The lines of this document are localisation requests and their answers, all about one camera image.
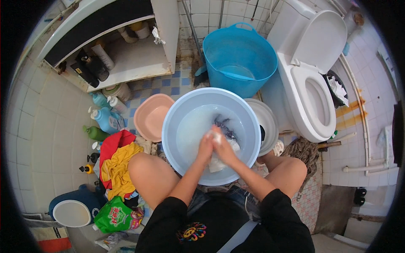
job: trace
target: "detergent bottle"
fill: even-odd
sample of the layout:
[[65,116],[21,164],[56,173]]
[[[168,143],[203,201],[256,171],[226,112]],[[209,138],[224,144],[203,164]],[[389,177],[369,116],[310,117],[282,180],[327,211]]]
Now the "detergent bottle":
[[117,111],[119,111],[120,113],[126,113],[128,111],[128,107],[126,107],[126,105],[121,102],[120,100],[118,100],[117,97],[111,97],[109,96],[107,98],[107,102],[110,102],[110,105]]
[[93,110],[90,107],[88,112],[91,112],[90,117],[97,121],[101,130],[109,134],[118,133],[125,123],[120,115],[112,113],[107,107],[103,107],[100,110]]
[[86,132],[89,138],[92,140],[104,141],[105,138],[110,136],[108,133],[104,132],[96,126],[87,127],[83,125],[83,131]]
[[93,103],[100,108],[107,107],[111,110],[110,103],[108,103],[107,98],[101,92],[89,92],[90,95],[93,96]]

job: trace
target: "laundry detergent bag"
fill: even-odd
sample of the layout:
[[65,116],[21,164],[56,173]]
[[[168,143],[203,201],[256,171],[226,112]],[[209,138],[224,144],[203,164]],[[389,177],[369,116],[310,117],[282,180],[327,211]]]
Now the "laundry detergent bag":
[[121,197],[115,196],[101,208],[94,218],[97,228],[103,233],[136,229],[143,219],[143,210],[137,207],[131,210],[124,205]]

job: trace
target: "soapy water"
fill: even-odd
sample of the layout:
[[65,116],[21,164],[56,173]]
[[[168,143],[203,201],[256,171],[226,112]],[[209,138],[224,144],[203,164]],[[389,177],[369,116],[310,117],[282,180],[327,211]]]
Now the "soapy water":
[[223,106],[214,104],[203,105],[189,112],[181,120],[176,133],[177,148],[188,166],[197,157],[200,140],[211,129],[214,121],[217,126],[219,123],[221,124],[219,127],[224,133],[226,133],[226,128],[229,130],[227,134],[228,138],[232,138],[231,136],[233,136],[233,139],[236,139],[241,147],[242,152],[245,132],[242,122],[236,113]]

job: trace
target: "leg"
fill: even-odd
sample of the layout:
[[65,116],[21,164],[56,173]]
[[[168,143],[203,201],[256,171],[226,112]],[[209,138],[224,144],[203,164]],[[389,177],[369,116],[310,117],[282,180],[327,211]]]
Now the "leg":
[[300,189],[307,176],[307,167],[298,158],[278,157],[274,155],[273,151],[270,151],[259,157],[258,162],[265,163],[269,170],[265,179],[290,198]]
[[165,161],[143,152],[131,158],[128,171],[132,184],[152,209],[169,195],[180,180]]

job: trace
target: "blue checkered floor tile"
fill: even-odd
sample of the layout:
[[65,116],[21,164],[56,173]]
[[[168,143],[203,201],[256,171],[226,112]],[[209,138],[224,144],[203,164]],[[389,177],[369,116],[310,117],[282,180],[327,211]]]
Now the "blue checkered floor tile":
[[176,70],[172,75],[165,75],[128,83],[132,99],[125,102],[128,111],[121,116],[125,125],[132,133],[138,134],[134,125],[134,114],[138,106],[155,94],[166,94],[174,101],[192,90],[191,63],[176,63]]

